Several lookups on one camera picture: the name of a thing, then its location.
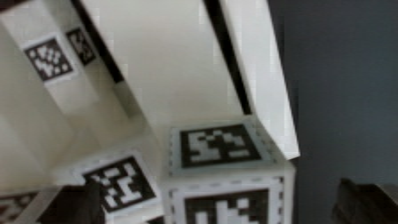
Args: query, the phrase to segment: white surface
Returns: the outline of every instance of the white surface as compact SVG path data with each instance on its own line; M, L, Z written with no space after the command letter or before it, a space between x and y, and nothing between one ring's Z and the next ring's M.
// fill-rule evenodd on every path
M221 0L251 105L289 159L301 155L269 4Z
M166 143L175 122L242 115L203 1L82 3Z
M109 146L129 136L136 124L114 94L114 81L90 35L86 33L97 59L88 66L81 62L66 39L65 33L77 27L82 28L72 2L31 0L0 14L0 21L22 49L58 36L75 72L66 77L50 80L47 88L74 127L82 129L90 126L102 146ZM29 74L38 76L35 66Z
M49 182L74 128L0 24L0 189Z

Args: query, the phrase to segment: white wall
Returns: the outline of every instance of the white wall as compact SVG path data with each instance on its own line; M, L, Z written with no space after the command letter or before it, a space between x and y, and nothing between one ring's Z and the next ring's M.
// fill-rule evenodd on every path
M74 129L0 24L0 189L49 182Z
M203 1L82 2L164 140L175 122L242 115Z

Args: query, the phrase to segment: gray wall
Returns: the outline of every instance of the gray wall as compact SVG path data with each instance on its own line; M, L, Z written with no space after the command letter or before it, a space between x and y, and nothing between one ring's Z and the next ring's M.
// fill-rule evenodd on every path
M280 4L303 150L297 223L328 224L340 178L398 184L398 1Z

